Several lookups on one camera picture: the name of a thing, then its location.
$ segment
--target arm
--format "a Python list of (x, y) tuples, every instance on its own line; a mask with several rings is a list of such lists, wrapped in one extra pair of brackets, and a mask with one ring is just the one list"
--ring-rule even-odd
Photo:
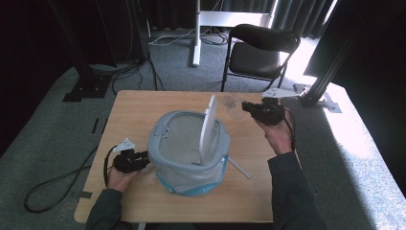
[(123, 192), (131, 183), (137, 172), (122, 173), (114, 167), (108, 173), (107, 189), (101, 192), (98, 200), (90, 211), (85, 229), (114, 229), (122, 218), (120, 200)]
[[(290, 113), (285, 112), (285, 116), (292, 126)], [(292, 149), (292, 133), (286, 122), (266, 126), (255, 121), (265, 131), (265, 138), (277, 154), (268, 160), (272, 174), (274, 229), (327, 229)]]

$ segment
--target wooden table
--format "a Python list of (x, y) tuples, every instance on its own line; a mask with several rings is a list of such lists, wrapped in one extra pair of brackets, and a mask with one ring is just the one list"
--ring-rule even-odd
[[(81, 198), (75, 220), (86, 222), (89, 212), (104, 187), (102, 168), (108, 151), (125, 138), (136, 150), (147, 150), (147, 141), (156, 121), (173, 110), (204, 112), (210, 98), (220, 100), (227, 93), (121, 91), (113, 105), (99, 149), (84, 185), (90, 198)], [(260, 103), (260, 93), (233, 93), (232, 96)], [(168, 192), (158, 181), (149, 164), (136, 176), (122, 199), (123, 218), (129, 222), (270, 222), (271, 174), (267, 160), (275, 156), (264, 138), (263, 130), (248, 115), (235, 121), (219, 103), (217, 119), (224, 123), (231, 137), (229, 155), (252, 175), (245, 177), (230, 162), (223, 182), (204, 196), (186, 197)], [(110, 155), (112, 162), (116, 153)]]

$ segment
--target white stick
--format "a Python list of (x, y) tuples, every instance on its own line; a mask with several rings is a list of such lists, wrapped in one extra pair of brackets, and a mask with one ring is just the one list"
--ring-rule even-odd
[(242, 172), (248, 179), (251, 179), (252, 176), (245, 171), (233, 158), (231, 158), (231, 156), (229, 156), (229, 161), (236, 166), (237, 169), (239, 169), (240, 172)]

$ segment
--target black chair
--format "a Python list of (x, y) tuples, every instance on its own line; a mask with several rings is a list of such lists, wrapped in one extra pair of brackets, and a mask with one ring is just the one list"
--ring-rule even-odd
[[(236, 42), (232, 47), (233, 38), (241, 42)], [(300, 44), (301, 38), (288, 31), (248, 24), (235, 26), (229, 33), (221, 92), (224, 91), (228, 75), (270, 81), (266, 89), (281, 77), (278, 88), (281, 87), (287, 62)], [(282, 64), (280, 52), (287, 53)]]

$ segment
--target mesh laundry basket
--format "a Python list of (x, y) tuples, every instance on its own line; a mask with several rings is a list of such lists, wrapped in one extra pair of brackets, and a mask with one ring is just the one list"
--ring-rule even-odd
[(148, 158), (164, 187), (181, 196), (200, 196), (223, 179), (230, 136), (215, 119), (212, 96), (206, 113), (172, 111), (162, 116), (149, 135)]

